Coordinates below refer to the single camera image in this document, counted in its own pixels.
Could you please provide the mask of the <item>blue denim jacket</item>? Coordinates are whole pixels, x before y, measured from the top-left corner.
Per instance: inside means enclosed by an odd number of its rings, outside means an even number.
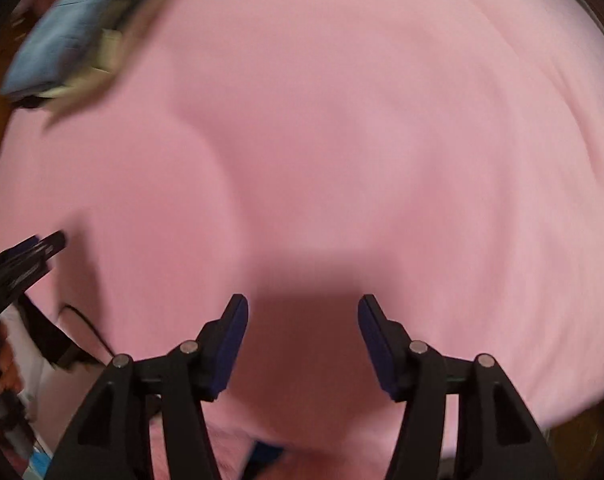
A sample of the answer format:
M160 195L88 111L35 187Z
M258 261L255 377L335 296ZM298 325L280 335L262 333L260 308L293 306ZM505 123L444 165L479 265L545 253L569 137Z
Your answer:
M112 73L127 25L146 0L56 0L26 37L1 94L59 99L95 73Z

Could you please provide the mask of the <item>folded green black clothes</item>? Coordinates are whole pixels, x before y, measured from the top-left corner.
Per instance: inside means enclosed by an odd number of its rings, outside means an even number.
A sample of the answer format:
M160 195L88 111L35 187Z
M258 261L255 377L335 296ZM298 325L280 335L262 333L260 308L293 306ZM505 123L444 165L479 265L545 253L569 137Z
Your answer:
M56 0L4 76L14 105L63 116L96 99L128 64L169 0Z

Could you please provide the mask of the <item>pink bed cover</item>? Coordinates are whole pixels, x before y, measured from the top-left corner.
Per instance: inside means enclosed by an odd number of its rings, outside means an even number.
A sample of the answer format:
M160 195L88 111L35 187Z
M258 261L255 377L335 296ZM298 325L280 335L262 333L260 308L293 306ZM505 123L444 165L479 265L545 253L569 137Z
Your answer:
M256 440L276 479L384 476L366 294L556 424L604 396L604 35L575 0L168 0L104 91L8 125L0 249L56 230L32 299L135 358L247 296L226 479Z

